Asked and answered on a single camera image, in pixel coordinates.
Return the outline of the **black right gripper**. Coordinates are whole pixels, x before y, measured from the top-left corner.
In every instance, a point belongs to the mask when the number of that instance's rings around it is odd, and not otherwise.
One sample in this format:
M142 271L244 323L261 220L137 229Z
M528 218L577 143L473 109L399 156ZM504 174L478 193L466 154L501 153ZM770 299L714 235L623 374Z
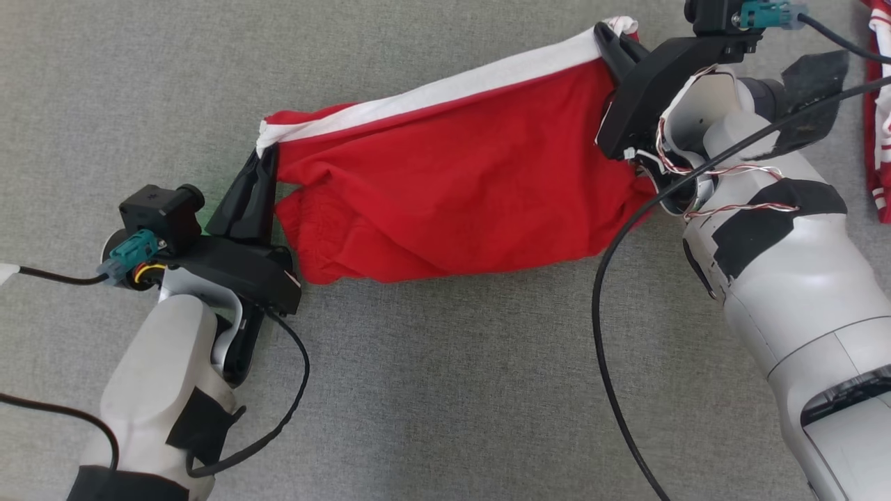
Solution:
M688 79L715 64L739 63L754 53L760 33L671 38L650 51L621 26L599 22L594 39L615 83L596 143L609 159L621 159L654 134L659 117Z

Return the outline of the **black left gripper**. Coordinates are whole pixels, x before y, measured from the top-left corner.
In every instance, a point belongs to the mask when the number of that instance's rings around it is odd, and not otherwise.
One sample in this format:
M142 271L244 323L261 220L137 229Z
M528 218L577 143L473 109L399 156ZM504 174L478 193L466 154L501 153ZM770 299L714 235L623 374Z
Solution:
M251 152L207 222L206 233L211 237L201 235L183 253L162 253L161 262L216 283L262 308L295 314L302 289L292 251L284 246L235 242L271 244L278 166L279 147L268 147L261 158Z

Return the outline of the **red garment wide white band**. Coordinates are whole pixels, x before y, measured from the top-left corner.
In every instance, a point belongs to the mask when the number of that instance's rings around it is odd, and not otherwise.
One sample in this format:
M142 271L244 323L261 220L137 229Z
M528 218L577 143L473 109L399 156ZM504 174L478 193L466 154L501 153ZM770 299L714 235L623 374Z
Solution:
M614 86L593 30L388 98L282 110L255 152L303 278L381 283L601 253L653 196L595 143Z

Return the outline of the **red garment striped white trim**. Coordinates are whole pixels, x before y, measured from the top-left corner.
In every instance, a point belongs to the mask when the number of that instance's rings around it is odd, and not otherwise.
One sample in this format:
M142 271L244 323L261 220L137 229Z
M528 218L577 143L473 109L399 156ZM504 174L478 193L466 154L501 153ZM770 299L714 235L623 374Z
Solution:
M891 59L891 0L860 0L871 9L869 50ZM891 225L891 83L863 95L867 189L878 221Z

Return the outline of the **grey fabric sofa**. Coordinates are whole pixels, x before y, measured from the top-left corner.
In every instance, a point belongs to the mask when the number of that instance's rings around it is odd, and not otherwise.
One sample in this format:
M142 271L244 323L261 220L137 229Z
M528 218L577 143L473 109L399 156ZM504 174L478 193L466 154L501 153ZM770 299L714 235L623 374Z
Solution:
M615 15L647 47L684 0L0 0L0 262L85 277L146 184L213 210L259 122L417 88ZM615 393L672 501L814 501L771 390L654 212L604 285ZM597 260L306 283L306 395L211 501L658 501L591 337Z

